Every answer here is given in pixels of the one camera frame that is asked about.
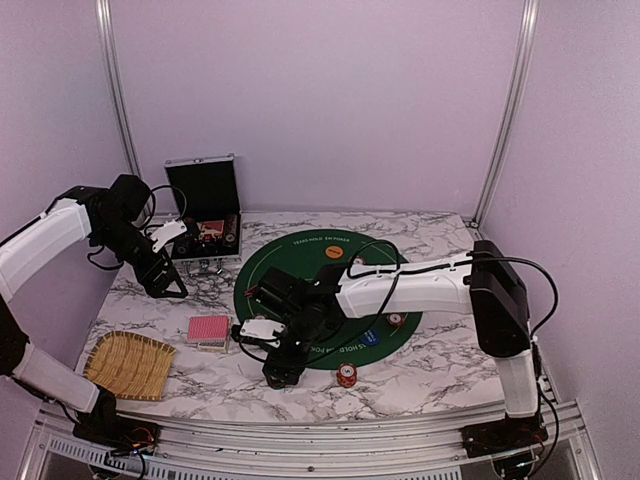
poker chip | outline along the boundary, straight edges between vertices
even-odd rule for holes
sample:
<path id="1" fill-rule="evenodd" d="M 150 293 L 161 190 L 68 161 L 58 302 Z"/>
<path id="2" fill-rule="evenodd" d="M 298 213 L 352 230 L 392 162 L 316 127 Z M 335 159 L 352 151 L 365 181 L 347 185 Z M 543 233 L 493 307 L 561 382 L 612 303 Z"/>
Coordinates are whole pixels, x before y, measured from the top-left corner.
<path id="1" fill-rule="evenodd" d="M 375 347 L 380 343 L 380 335 L 375 330 L 367 330 L 364 335 L 360 337 L 360 341 L 367 347 Z"/>
<path id="2" fill-rule="evenodd" d="M 344 388 L 353 387 L 358 381 L 358 373 L 355 365 L 351 363 L 343 363 L 338 368 L 338 373 L 336 374 L 336 378 L 338 379 L 338 384 Z"/>
<path id="3" fill-rule="evenodd" d="M 402 325 L 404 325 L 404 320 L 404 315 L 400 313 L 390 313 L 389 315 L 387 315 L 387 322 L 392 327 L 400 328 Z"/>

red poker chip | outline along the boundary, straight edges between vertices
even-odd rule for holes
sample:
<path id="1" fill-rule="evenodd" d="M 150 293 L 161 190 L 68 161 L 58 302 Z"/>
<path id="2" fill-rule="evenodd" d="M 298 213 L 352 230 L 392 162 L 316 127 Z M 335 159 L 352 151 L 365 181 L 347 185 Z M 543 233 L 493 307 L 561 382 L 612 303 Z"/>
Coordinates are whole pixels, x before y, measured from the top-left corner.
<path id="1" fill-rule="evenodd" d="M 358 371 L 356 370 L 355 365 L 351 363 L 343 363 L 338 368 L 336 378 L 338 379 L 338 384 L 341 387 L 351 388 L 358 381 Z"/>
<path id="2" fill-rule="evenodd" d="M 387 315 L 387 322 L 392 327 L 400 328 L 402 325 L 404 325 L 404 321 L 404 315 L 402 315 L 401 313 L 390 313 L 389 315 Z"/>

purple wall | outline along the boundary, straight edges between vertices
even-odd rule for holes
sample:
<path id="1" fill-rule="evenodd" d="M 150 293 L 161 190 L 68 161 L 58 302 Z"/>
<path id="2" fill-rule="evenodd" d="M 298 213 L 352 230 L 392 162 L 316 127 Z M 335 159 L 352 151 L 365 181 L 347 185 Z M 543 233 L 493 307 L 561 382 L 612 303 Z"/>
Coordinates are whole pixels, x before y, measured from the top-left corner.
<path id="1" fill-rule="evenodd" d="M 0 13 L 0 238 L 76 184 L 125 170 L 94 4 L 3 2 Z M 18 292 L 11 308 L 32 341 L 74 365 L 112 275 L 78 245 Z M 39 402 L 0 381 L 0 478 L 15 478 Z"/>
<path id="2" fill-rule="evenodd" d="M 234 152 L 245 209 L 473 212 L 522 2 L 112 3 L 149 183 Z"/>
<path id="3" fill-rule="evenodd" d="M 640 4 L 543 2 L 528 85 L 485 229 L 547 266 L 541 332 L 604 478 L 640 478 Z M 547 291 L 533 288 L 534 311 Z"/>

case lid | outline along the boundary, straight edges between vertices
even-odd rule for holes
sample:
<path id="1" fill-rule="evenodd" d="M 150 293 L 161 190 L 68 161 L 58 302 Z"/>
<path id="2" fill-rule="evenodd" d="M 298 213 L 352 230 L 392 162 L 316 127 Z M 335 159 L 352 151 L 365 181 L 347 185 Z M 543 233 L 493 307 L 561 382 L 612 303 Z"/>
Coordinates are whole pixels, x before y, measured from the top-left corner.
<path id="1" fill-rule="evenodd" d="M 187 197 L 186 217 L 201 222 L 240 212 L 234 159 L 227 155 L 165 162 L 169 183 Z M 174 191 L 173 197 L 182 211 L 182 196 Z"/>

aluminum frame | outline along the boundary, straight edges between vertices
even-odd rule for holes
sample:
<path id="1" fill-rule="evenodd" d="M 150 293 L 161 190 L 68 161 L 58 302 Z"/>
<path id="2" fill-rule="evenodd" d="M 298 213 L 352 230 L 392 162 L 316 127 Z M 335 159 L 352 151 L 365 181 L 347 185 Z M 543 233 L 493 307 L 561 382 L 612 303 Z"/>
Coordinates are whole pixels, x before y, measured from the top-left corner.
<path id="1" fill-rule="evenodd" d="M 557 410 L 560 439 L 570 442 L 580 478 L 600 480 L 577 403 L 557 405 Z M 161 427 L 158 448 L 146 457 L 146 478 L 179 478 L 180 472 L 183 478 L 188 478 L 186 472 L 193 478 L 229 480 L 428 478 L 429 474 L 490 460 L 467 458 L 459 429 L 503 415 L 503 404 L 496 402 L 451 412 L 357 422 L 243 424 L 144 416 Z M 548 407 L 543 408 L 543 415 L 550 430 L 549 445 L 555 424 Z M 38 480 L 47 454 L 63 449 L 71 458 L 103 465 L 101 455 L 108 448 L 74 438 L 72 428 L 58 406 L 44 404 L 18 478 Z M 111 469 L 137 475 L 139 465 L 135 457 L 123 458 Z"/>
<path id="2" fill-rule="evenodd" d="M 482 187 L 482 192 L 480 193 L 476 211 L 470 222 L 470 226 L 474 228 L 482 228 L 482 224 L 491 206 L 491 200 L 493 199 L 498 184 L 500 172 L 504 166 L 513 124 L 522 102 L 524 87 L 529 73 L 539 3 L 539 0 L 525 0 L 524 2 L 522 24 L 520 26 L 520 36 L 516 48 L 516 58 L 511 75 L 509 94 L 507 96 L 507 103 L 505 105 L 502 123 L 500 124 L 496 145 L 493 149 L 489 171 Z"/>
<path id="3" fill-rule="evenodd" d="M 131 134 L 131 127 L 124 102 L 122 80 L 120 79 L 120 68 L 116 54 L 116 42 L 113 34 L 113 24 L 111 22 L 111 2 L 109 0 L 96 0 L 96 14 L 98 17 L 98 31 L 100 34 L 100 42 L 102 43 L 107 79 L 111 91 L 111 100 L 115 110 L 120 139 L 122 140 L 125 151 L 127 166 L 130 173 L 142 178 L 142 170 L 138 162 L 138 155 L 133 143 L 133 135 Z"/>

